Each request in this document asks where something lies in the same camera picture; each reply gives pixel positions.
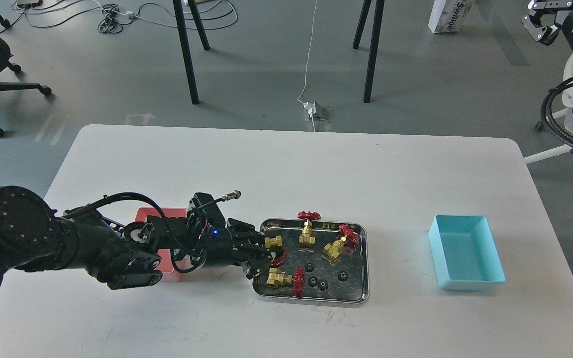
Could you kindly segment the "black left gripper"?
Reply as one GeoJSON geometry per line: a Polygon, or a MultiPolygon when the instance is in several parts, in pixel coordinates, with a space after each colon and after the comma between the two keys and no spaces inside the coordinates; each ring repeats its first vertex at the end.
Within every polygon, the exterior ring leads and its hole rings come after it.
{"type": "Polygon", "coordinates": [[[192,268],[241,267],[247,279],[268,270],[273,260],[273,252],[260,249],[265,244],[265,236],[255,230],[252,224],[224,218],[218,207],[220,202],[239,199],[240,192],[227,193],[214,198],[209,193],[197,192],[191,198],[188,221],[197,218],[197,224],[188,229],[188,234],[196,233],[197,257],[190,256],[192,268]]]}

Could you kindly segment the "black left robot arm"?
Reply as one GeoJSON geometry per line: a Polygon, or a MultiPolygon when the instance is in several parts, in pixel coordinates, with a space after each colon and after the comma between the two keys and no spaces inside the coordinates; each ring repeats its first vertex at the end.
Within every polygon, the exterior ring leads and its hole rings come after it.
{"type": "Polygon", "coordinates": [[[159,250],[180,273],[234,265],[252,279],[284,256],[284,245],[223,217],[217,204],[239,197],[198,192],[187,213],[168,217],[149,197],[122,192],[57,217],[32,191],[0,186],[0,286],[10,269],[85,269],[111,289],[149,287],[162,279],[159,250]]]}

